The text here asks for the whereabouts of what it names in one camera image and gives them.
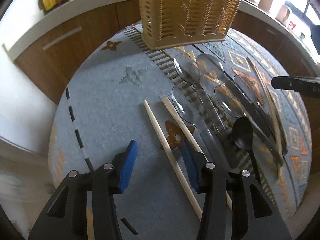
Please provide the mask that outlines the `black plastic spoon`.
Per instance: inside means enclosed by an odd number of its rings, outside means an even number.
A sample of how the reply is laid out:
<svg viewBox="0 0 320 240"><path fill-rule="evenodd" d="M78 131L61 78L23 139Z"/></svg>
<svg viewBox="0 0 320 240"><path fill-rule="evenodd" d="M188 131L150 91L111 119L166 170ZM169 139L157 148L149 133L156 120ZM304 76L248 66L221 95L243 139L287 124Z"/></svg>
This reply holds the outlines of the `black plastic spoon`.
<svg viewBox="0 0 320 240"><path fill-rule="evenodd" d="M256 158L254 156L253 145L253 128L249 119L245 116L238 117L232 127L232 137L238 148L247 151L252 162L255 178L261 185L260 174Z"/></svg>

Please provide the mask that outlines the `clear plastic spoon long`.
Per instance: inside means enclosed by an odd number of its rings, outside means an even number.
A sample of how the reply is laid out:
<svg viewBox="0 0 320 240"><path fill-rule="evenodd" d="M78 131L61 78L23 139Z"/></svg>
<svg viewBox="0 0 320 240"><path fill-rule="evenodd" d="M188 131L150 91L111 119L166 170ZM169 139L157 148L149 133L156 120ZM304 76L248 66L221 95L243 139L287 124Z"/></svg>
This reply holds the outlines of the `clear plastic spoon long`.
<svg viewBox="0 0 320 240"><path fill-rule="evenodd" d="M233 80L235 76L232 76L231 72L228 69L225 69L222 63L216 57L209 54L200 54L199 56L197 56L196 62L202 69L204 74L215 73L217 79L221 81L227 88L229 88L232 93L234 93L234 95L240 100L245 110L248 111L251 116L254 116L253 113L255 109L253 108L251 103L247 101L245 94L238 87L236 87ZM274 131L270 126L270 122L265 121L262 117L261 120L269 129L269 131L267 131L266 129L263 129L263 131L270 139L274 139Z"/></svg>

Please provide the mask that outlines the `pink electric kettle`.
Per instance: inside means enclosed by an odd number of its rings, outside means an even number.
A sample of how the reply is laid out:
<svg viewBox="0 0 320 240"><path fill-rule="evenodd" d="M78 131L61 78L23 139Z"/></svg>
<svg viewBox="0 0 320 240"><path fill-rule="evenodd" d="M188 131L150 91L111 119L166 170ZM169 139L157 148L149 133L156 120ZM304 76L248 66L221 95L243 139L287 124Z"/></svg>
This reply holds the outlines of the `pink electric kettle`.
<svg viewBox="0 0 320 240"><path fill-rule="evenodd" d="M282 5L276 16L276 20L285 27L289 26L292 10L287 5Z"/></svg>

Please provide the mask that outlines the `patterned blue round mat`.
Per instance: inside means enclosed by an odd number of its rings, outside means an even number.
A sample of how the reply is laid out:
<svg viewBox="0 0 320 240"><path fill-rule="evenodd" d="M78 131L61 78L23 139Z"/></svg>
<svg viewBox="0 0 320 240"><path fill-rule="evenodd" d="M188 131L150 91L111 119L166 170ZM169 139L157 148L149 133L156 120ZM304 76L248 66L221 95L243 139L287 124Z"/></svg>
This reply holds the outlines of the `patterned blue round mat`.
<svg viewBox="0 0 320 240"><path fill-rule="evenodd" d="M287 71L233 29L155 50L142 34L114 35L65 87L30 239L291 239L312 146Z"/></svg>

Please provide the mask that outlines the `tan woven utensil basket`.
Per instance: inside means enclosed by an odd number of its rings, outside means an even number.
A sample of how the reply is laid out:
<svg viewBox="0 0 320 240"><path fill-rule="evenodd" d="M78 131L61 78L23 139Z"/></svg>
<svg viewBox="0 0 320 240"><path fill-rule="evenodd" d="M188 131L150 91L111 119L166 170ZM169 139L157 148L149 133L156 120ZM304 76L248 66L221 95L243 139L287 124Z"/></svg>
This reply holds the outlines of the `tan woven utensil basket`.
<svg viewBox="0 0 320 240"><path fill-rule="evenodd" d="M241 0L139 0L142 39L152 50L222 41Z"/></svg>

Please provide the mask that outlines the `white countertop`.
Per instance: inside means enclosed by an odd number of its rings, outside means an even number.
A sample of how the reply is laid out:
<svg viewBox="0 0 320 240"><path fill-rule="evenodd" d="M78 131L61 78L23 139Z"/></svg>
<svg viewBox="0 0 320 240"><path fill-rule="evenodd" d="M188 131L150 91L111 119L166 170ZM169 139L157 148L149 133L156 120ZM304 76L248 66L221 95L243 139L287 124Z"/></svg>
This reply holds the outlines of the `white countertop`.
<svg viewBox="0 0 320 240"><path fill-rule="evenodd" d="M15 61L31 44L80 14L129 0L71 0L45 14L39 0L13 0L1 19L1 48Z"/></svg>

